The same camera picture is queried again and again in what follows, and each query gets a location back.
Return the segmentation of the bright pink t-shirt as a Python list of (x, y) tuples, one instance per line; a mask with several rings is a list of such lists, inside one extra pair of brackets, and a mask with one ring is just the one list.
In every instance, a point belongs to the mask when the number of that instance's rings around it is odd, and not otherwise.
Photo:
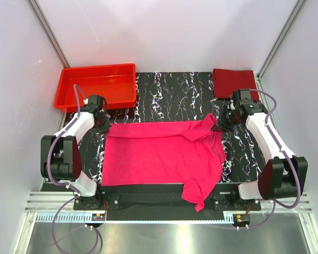
[(183, 184), (197, 212), (222, 177), (226, 154), (217, 119), (112, 124), (105, 141), (102, 186)]

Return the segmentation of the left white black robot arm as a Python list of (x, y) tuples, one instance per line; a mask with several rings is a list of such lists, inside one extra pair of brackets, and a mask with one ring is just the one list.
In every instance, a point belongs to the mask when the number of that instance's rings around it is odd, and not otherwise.
[(106, 116), (107, 109), (104, 97), (90, 95), (60, 131), (41, 139), (42, 177), (85, 197), (85, 203), (94, 210), (103, 205), (104, 197), (98, 193), (98, 184), (83, 171), (78, 143), (91, 130), (109, 131), (111, 124)]

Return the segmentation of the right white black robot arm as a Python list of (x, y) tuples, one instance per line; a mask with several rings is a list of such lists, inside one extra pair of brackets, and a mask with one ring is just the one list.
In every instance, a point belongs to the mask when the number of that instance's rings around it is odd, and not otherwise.
[(295, 198), (298, 204), (303, 193), (308, 162), (296, 156), (283, 142), (271, 123), (272, 110), (251, 98), (252, 89), (239, 89), (232, 93), (232, 103), (223, 109), (214, 132), (231, 132), (244, 124), (260, 147), (266, 165), (256, 181), (241, 183), (230, 196), (231, 206), (237, 210), (248, 205), (250, 199), (279, 201)]

